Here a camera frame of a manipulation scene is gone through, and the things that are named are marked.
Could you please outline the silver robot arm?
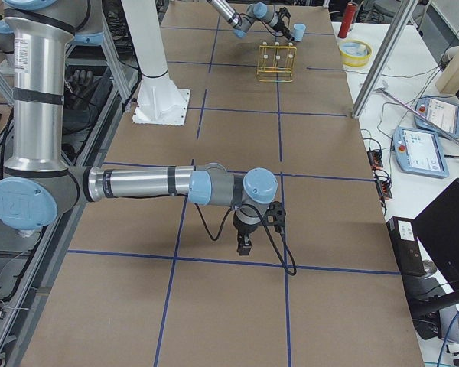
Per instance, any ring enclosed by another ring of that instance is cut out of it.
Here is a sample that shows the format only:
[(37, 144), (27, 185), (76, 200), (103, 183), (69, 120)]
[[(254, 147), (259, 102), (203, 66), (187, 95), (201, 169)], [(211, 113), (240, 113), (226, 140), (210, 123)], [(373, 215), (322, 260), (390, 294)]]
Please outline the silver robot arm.
[(262, 2), (250, 4), (243, 13), (237, 12), (227, 1), (207, 1), (219, 15), (233, 28), (233, 33), (244, 38), (256, 21), (271, 28), (278, 37), (285, 37), (293, 41), (294, 38), (284, 18), (290, 19), (290, 12), (286, 7), (275, 11)]
[(14, 144), (0, 180), (0, 220), (19, 231), (50, 225), (81, 201), (185, 196), (196, 206), (224, 206), (248, 255), (259, 227), (281, 232), (285, 211), (274, 174), (257, 167), (161, 166), (140, 171), (71, 167), (61, 158), (66, 46), (103, 28), (99, 1), (6, 1), (15, 36)]

